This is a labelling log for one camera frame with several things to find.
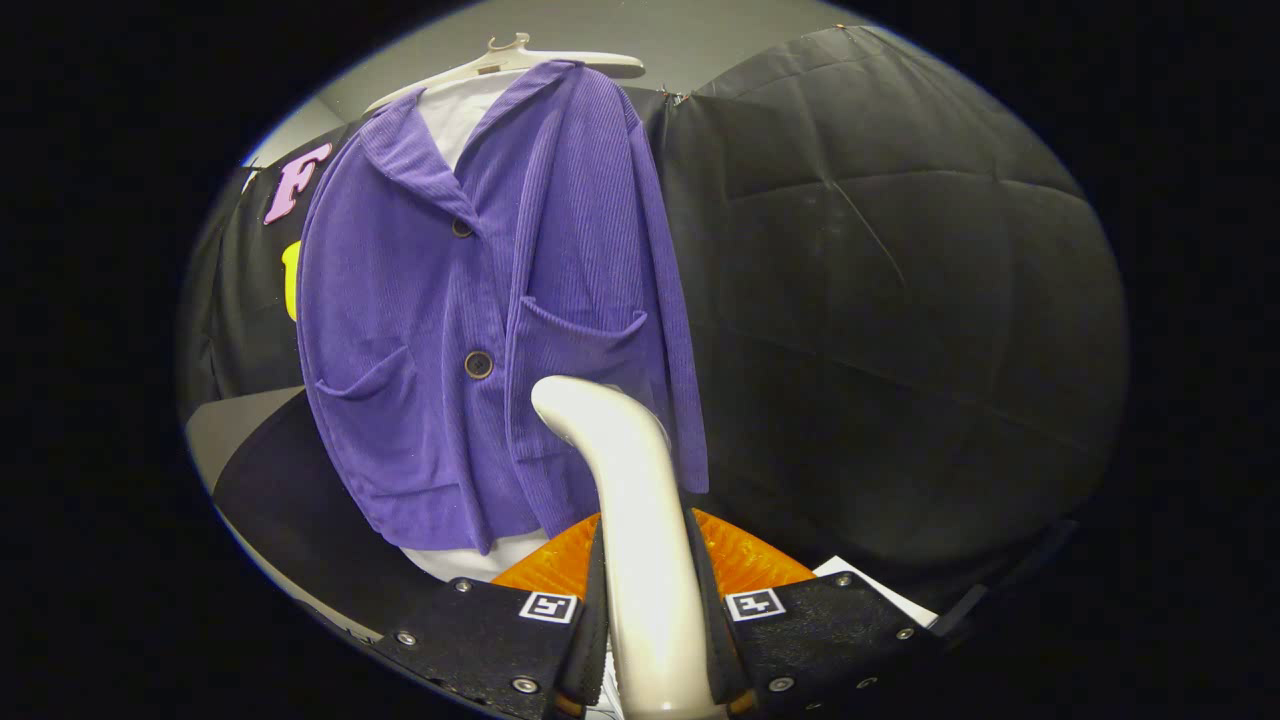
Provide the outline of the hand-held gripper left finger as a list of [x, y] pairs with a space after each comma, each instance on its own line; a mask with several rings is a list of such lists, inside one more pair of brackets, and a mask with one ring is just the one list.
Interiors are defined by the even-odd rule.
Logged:
[[457, 577], [421, 593], [372, 656], [488, 719], [580, 719], [602, 694], [608, 625], [591, 515], [493, 582]]

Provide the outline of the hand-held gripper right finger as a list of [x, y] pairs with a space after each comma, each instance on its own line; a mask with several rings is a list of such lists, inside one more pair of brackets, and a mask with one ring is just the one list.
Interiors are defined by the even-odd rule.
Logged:
[[840, 559], [812, 571], [687, 509], [713, 700], [731, 719], [870, 719], [873, 692], [938, 651], [947, 616]]

